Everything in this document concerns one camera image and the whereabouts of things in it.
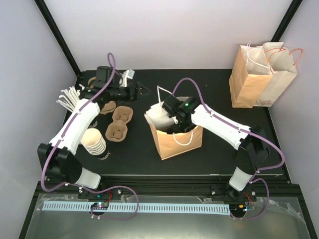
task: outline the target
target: black table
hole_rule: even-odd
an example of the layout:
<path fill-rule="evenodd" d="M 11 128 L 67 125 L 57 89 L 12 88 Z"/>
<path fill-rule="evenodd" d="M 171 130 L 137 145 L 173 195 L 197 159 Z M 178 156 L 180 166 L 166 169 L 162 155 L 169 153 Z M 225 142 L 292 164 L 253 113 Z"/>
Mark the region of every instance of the black table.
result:
<path fill-rule="evenodd" d="M 81 145 L 76 157 L 85 168 L 102 175 L 231 175 L 236 168 L 237 151 L 226 141 L 205 129 L 201 148 L 162 161 L 144 117 L 145 111 L 158 101 L 157 85 L 172 91 L 181 78 L 191 77 L 198 83 L 205 102 L 212 109 L 241 124 L 263 127 L 267 138 L 278 143 L 267 108 L 232 108 L 228 84 L 230 74 L 231 69 L 136 70 L 134 79 L 150 88 L 152 94 L 136 102 L 124 104 L 134 110 L 125 140 L 107 141 L 111 156 L 106 160 L 99 160 L 90 155 Z M 95 71 L 83 72 L 81 83 L 87 85 L 87 81 L 94 76 Z M 164 98 L 167 93 L 161 92 L 161 95 Z M 175 95 L 198 96 L 194 85 L 189 81 L 183 82 Z M 98 116 L 96 128 L 103 136 L 112 121 L 112 113 Z M 263 166 L 275 165 L 280 161 L 279 154 L 271 148 L 270 156 Z M 282 168 L 263 172 L 268 175 L 283 173 Z"/>

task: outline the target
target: red bag handle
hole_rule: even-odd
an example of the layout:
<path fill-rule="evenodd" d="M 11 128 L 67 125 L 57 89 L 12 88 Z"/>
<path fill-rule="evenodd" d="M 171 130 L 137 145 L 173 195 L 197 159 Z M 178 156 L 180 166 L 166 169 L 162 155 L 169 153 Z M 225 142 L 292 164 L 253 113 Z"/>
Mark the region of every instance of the red bag handle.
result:
<path fill-rule="evenodd" d="M 297 60 L 294 62 L 294 64 L 293 64 L 294 66 L 295 66 L 296 63 L 299 61 L 301 55 L 302 55 L 303 52 L 304 52 L 304 50 L 302 50 L 301 48 L 296 48 L 296 49 L 292 50 L 291 52 L 289 52 L 289 55 L 290 55 L 291 53 L 293 53 L 294 51 L 296 51 L 296 50 L 300 50 L 300 55 L 299 55 L 299 57 L 297 58 Z"/>
<path fill-rule="evenodd" d="M 275 47 L 275 48 L 273 48 L 273 49 L 270 49 L 270 50 L 268 50 L 268 51 L 266 51 L 266 52 L 269 52 L 269 51 L 272 51 L 272 50 L 275 50 L 275 49 L 280 49 L 279 51 L 276 51 L 276 52 L 274 52 L 273 54 L 271 54 L 270 55 L 270 57 L 269 57 L 269 59 L 267 59 L 267 62 L 269 62 L 270 61 L 270 58 L 275 54 L 275 53 L 279 53 L 279 52 L 281 52 L 281 51 L 285 51 L 286 49 L 284 49 L 283 47 Z"/>

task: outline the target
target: gray wall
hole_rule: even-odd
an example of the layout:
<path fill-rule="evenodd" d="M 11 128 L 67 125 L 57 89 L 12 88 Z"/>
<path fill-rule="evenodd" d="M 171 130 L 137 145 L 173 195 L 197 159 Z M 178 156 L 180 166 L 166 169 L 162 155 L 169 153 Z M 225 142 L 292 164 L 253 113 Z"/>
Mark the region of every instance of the gray wall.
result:
<path fill-rule="evenodd" d="M 270 40 L 291 0 L 45 0 L 81 69 L 232 68 Z"/>
<path fill-rule="evenodd" d="M 287 166 L 301 186 L 319 234 L 319 1 L 303 1 L 282 41 L 290 50 L 303 48 L 299 74 L 271 108 Z"/>
<path fill-rule="evenodd" d="M 0 234 L 18 238 L 40 179 L 36 149 L 61 128 L 75 75 L 32 0 L 0 7 Z"/>

